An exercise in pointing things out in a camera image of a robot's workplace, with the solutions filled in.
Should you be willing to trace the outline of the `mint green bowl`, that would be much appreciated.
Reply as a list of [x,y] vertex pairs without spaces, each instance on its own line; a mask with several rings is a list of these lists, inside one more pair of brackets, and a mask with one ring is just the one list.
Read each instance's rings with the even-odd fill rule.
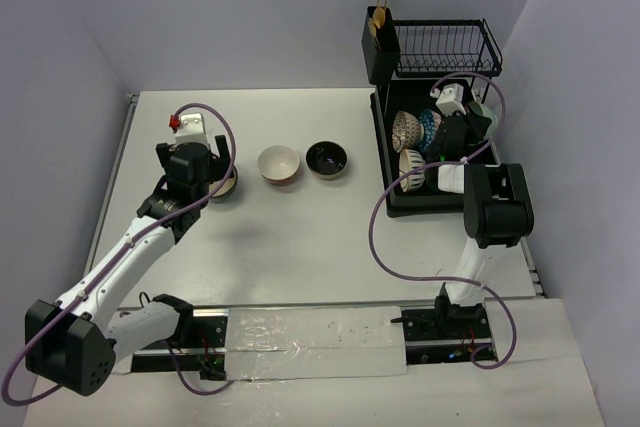
[[485,131],[484,139],[488,140],[494,135],[499,127],[499,119],[497,115],[486,105],[472,101],[468,104],[469,109],[476,115],[483,117],[489,121],[489,125]]

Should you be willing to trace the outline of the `blue geometric pattern bowl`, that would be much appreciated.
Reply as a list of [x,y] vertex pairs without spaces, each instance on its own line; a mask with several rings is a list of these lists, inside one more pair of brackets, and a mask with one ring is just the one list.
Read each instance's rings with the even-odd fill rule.
[[425,109],[419,116],[419,122],[423,127],[422,140],[417,144],[417,150],[425,153],[434,141],[442,122],[442,116],[431,109]]

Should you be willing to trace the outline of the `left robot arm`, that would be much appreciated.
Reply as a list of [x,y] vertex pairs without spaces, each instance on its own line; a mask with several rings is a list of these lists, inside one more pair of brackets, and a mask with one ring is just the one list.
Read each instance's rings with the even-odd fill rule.
[[54,302],[25,314],[25,346],[16,361],[81,396],[94,394],[123,358],[156,341],[184,345],[195,333],[193,306],[160,294],[141,309],[115,316],[124,298],[200,219],[213,193],[233,174],[236,143],[217,137],[217,155],[201,142],[160,143],[163,176],[125,234],[82,280]]

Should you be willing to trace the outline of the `black glazed beige bowl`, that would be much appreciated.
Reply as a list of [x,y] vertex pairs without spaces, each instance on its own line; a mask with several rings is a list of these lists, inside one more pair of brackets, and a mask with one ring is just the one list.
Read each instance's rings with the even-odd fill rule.
[[345,149],[335,142],[319,141],[307,149],[305,162],[316,177],[336,180],[346,172],[348,155]]

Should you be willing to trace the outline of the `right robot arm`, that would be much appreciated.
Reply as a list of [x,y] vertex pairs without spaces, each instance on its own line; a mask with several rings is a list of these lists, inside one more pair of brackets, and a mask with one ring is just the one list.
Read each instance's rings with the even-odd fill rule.
[[485,165],[460,161],[438,169],[438,189],[463,196],[467,240],[454,280],[436,297],[434,325],[455,338],[480,322],[486,288],[498,259],[517,246],[534,227],[534,213],[524,168],[519,163]]

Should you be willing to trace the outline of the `brown lattice pattern bowl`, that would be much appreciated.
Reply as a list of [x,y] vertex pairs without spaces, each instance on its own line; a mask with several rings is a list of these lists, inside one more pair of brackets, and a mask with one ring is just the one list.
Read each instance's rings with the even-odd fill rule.
[[392,146],[396,153],[411,149],[424,138],[422,123],[411,113],[399,111],[392,123]]

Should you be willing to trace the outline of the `white striped bowl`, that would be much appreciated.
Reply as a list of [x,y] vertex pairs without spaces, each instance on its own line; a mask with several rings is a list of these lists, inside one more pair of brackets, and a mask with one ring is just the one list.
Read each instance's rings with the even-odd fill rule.
[[425,182],[425,172],[418,171],[419,167],[425,164],[422,155],[413,149],[403,149],[399,154],[399,176],[415,171],[415,173],[403,178],[400,188],[403,193],[415,192],[421,189]]

